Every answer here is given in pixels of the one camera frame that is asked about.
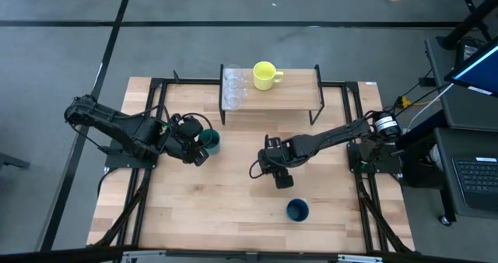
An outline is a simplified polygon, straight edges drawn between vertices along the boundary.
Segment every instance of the wooden tabletop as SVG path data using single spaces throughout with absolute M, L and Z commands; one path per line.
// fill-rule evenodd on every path
M 150 78 L 130 78 L 123 112 L 134 114 L 144 109 L 149 83 Z M 360 82 L 359 91 L 364 110 L 380 110 L 375 83 Z M 218 93 L 216 85 L 168 85 L 166 105 L 170 114 L 199 112 L 207 116 L 221 134 L 221 150 L 201 167 L 183 164 L 166 154 L 160 157 L 153 170 L 140 247 L 365 252 L 345 144 L 324 149 L 303 166 L 291 169 L 295 183 L 291 188 L 276 189 L 271 176 L 257 180 L 248 176 L 266 134 L 284 139 L 345 124 L 340 89 L 324 88 L 325 109 L 313 126 L 307 112 L 299 110 L 238 110 L 227 113 L 226 125 L 222 125 Z M 116 170 L 103 182 L 89 244 L 98 241 L 121 213 L 130 172 Z M 385 219 L 413 248 L 400 186 L 383 174 L 377 175 L 377 186 Z M 310 207 L 310 215 L 302 223 L 286 217 L 286 205 L 293 198 L 304 199 Z M 129 223 L 126 243 L 131 240 L 134 216 Z M 370 226 L 374 246 L 378 247 L 372 218 Z
M 283 72 L 283 81 L 274 83 L 273 87 L 261 91 L 254 87 L 252 68 L 241 69 L 247 80 L 247 95 L 237 110 L 319 110 L 320 93 L 318 92 L 317 71 L 314 69 L 279 69 Z M 222 109 L 226 109 L 222 99 Z

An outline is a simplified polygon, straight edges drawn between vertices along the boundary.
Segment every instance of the mug handle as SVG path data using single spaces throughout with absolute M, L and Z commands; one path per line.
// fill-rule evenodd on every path
M 279 83 L 283 80 L 283 72 L 275 72 L 275 79 L 273 82 Z

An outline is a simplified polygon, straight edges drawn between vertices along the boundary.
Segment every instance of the gray floor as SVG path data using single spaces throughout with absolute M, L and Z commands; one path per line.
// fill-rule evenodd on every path
M 0 20 L 114 20 L 120 2 L 0 0 Z M 124 19 L 458 21 L 467 14 L 463 0 L 130 0 Z M 496 14 L 488 20 L 492 32 L 498 32 Z M 250 67 L 264 59 L 280 68 L 320 64 L 324 79 L 376 81 L 387 106 L 429 70 L 423 41 L 447 32 L 121 28 L 100 102 L 119 109 L 130 76 L 168 77 L 175 69 L 180 77 L 215 78 L 220 63 Z M 4 208 L 0 215 L 0 253 L 33 251 L 37 246 L 75 138 L 64 124 L 62 112 L 73 96 L 91 90 L 109 34 L 106 27 L 0 27 L 0 152 L 32 163 L 27 171 L 5 167 L 0 172 L 0 205 Z M 410 99 L 426 91 L 418 88 Z M 406 124 L 414 112 L 416 109 L 403 114 L 401 122 Z M 90 136 L 101 143 L 109 142 L 94 131 Z M 92 145 L 85 145 L 54 248 L 85 245 L 104 159 Z M 495 261 L 498 222 L 459 217 L 457 223 L 446 228 L 435 220 L 442 213 L 436 191 L 405 188 L 404 195 L 418 251 Z

